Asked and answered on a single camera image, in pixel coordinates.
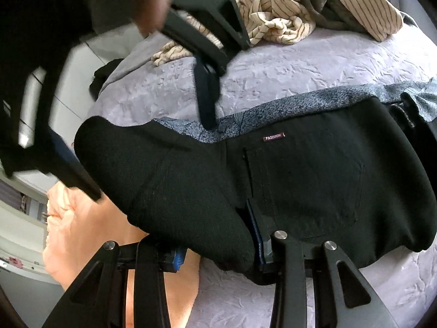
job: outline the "striped blanket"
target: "striped blanket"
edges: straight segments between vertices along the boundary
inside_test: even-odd
[[[261,39],[292,45],[306,38],[316,27],[301,0],[235,0],[252,46]],[[379,42],[403,26],[400,11],[387,0],[340,0],[366,31]],[[187,21],[218,48],[221,42],[201,23],[187,15]],[[192,56],[176,42],[167,43],[152,56],[154,65]]]

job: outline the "black fabric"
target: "black fabric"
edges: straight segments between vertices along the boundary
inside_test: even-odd
[[[427,173],[377,98],[217,144],[154,121],[122,128],[95,117],[77,132],[75,150],[130,223],[249,278],[253,243],[237,215],[249,197],[271,232],[335,241],[357,267],[401,245],[427,249],[436,233]]]
[[[90,85],[90,94],[94,101],[97,101],[103,84],[122,61],[123,59],[111,60],[109,63],[94,72],[94,80]]]

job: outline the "back pocket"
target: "back pocket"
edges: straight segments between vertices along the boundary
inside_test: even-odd
[[[285,138],[246,147],[253,196],[278,229],[299,239],[322,236],[356,221],[363,166],[340,131],[263,132]]]

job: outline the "black object on floor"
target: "black object on floor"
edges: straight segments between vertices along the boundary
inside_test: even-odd
[[[94,80],[90,85],[90,94],[94,101],[97,101],[103,84],[122,61],[123,58],[111,60],[109,63],[94,72]]]

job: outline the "person's hand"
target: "person's hand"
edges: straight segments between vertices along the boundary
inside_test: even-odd
[[[144,37],[160,30],[172,0],[138,0],[135,23]]]
[[[47,193],[46,247],[42,253],[46,271],[67,290],[80,271],[106,241],[136,243],[147,233],[134,227],[112,201],[103,196],[95,203],[84,192],[58,182]],[[197,296],[199,255],[187,252],[176,274],[165,273],[167,305],[172,328],[184,328]],[[126,327],[133,327],[134,270],[129,271],[126,295]]]

